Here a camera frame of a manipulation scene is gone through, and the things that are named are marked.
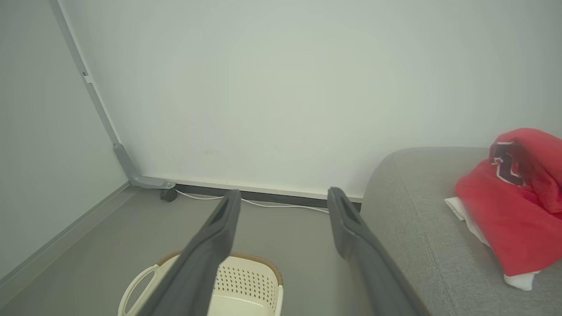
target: floor trim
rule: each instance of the floor trim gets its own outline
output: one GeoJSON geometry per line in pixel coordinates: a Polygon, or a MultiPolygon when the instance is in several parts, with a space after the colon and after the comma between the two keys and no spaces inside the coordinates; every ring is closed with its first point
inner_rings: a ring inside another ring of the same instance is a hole
{"type": "Polygon", "coordinates": [[[3,277],[0,280],[0,309],[55,262],[77,240],[139,190],[139,188],[129,187],[127,181],[3,277]]]}
{"type": "MultiPolygon", "coordinates": [[[[328,198],[328,191],[326,192],[312,192],[312,191],[291,191],[287,189],[275,189],[275,188],[266,188],[266,187],[254,187],[250,184],[243,184],[243,183],[222,183],[222,182],[206,182],[200,180],[185,180],[185,179],[172,179],[167,178],[166,176],[161,175],[147,175],[143,174],[146,177],[151,178],[160,178],[165,179],[170,182],[174,182],[177,184],[183,184],[185,186],[195,186],[195,187],[206,187],[206,188],[217,188],[217,189],[238,189],[244,192],[254,192],[254,193],[267,193],[267,194],[274,194],[274,195],[285,195],[285,196],[293,196],[293,197],[307,197],[307,198],[314,198],[317,200],[326,200],[328,198]]],[[[362,203],[363,197],[362,196],[347,196],[351,202],[355,203],[362,203]]]]}
{"type": "MultiPolygon", "coordinates": [[[[199,186],[186,186],[184,184],[176,184],[175,189],[182,191],[184,193],[207,195],[207,196],[223,196],[228,191],[227,189],[218,188],[208,188],[199,186]]],[[[287,195],[277,195],[270,193],[258,193],[258,192],[248,192],[241,191],[242,198],[251,201],[260,202],[275,202],[280,204],[290,204],[290,205],[302,205],[302,206],[312,206],[312,207],[323,207],[328,208],[327,200],[321,198],[309,198],[301,196],[287,196],[287,195]]],[[[358,211],[361,211],[361,203],[352,202],[358,211]]]]}

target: gray sofa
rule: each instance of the gray sofa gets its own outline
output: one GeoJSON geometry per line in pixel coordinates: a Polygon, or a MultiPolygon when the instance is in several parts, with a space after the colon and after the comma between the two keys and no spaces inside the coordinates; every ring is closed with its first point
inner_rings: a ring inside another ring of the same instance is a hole
{"type": "Polygon", "coordinates": [[[443,201],[487,148],[411,148],[386,157],[365,192],[361,216],[432,315],[562,315],[562,264],[533,290],[507,285],[492,250],[443,201]]]}

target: laundry basket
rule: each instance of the laundry basket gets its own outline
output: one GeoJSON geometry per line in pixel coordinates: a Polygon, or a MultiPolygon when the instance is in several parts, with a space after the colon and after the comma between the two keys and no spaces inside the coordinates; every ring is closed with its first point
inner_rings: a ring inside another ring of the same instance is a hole
{"type": "MultiPolygon", "coordinates": [[[[117,315],[138,314],[179,254],[165,257],[135,277],[121,298],[117,315]],[[151,273],[148,285],[126,311],[132,293],[151,273]]],[[[279,269],[262,257],[234,253],[219,265],[207,315],[280,316],[282,303],[283,280],[279,269]]]]}

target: basket rim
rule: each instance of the basket rim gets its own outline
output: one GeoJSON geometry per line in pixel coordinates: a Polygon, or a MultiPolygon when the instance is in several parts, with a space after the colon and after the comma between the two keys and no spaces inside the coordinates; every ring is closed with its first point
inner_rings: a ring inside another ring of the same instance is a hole
{"type": "MultiPolygon", "coordinates": [[[[158,261],[157,265],[161,267],[168,260],[182,254],[182,251],[183,250],[178,250],[166,255],[164,258],[158,261]]],[[[230,256],[267,265],[268,268],[270,268],[271,271],[273,271],[273,273],[275,274],[275,277],[277,278],[277,284],[283,286],[283,277],[281,276],[281,271],[279,271],[279,268],[277,268],[277,266],[271,260],[268,260],[267,258],[264,258],[262,256],[247,254],[245,252],[232,252],[230,256]]]]}

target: gray metal frame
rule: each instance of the gray metal frame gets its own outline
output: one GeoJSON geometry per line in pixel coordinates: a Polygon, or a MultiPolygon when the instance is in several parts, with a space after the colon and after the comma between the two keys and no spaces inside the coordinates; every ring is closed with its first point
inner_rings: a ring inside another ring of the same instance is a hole
{"type": "Polygon", "coordinates": [[[102,121],[103,127],[105,128],[107,135],[109,136],[109,139],[113,144],[113,150],[115,152],[115,155],[117,155],[117,158],[119,159],[119,162],[121,163],[121,166],[123,167],[123,170],[127,175],[127,178],[129,178],[129,181],[131,182],[131,185],[134,187],[142,187],[148,189],[173,188],[175,186],[175,183],[163,179],[145,177],[141,175],[140,172],[135,168],[133,162],[131,161],[131,158],[129,157],[127,151],[125,150],[125,147],[119,142],[119,139],[115,134],[113,126],[111,126],[111,122],[107,117],[107,113],[103,108],[102,102],[99,100],[99,96],[90,80],[88,71],[86,70],[86,67],[84,65],[84,61],[80,56],[78,47],[74,42],[74,38],[72,38],[72,34],[70,33],[69,26],[66,22],[64,14],[62,13],[62,9],[58,1],[49,0],[49,3],[51,4],[51,9],[53,10],[55,18],[57,19],[58,27],[61,29],[62,36],[64,37],[66,45],[68,46],[70,54],[72,55],[74,64],[76,65],[76,68],[78,69],[78,72],[82,77],[82,82],[86,86],[86,90],[88,91],[88,94],[92,99],[92,103],[94,104],[94,107],[98,112],[99,119],[102,121]]]}

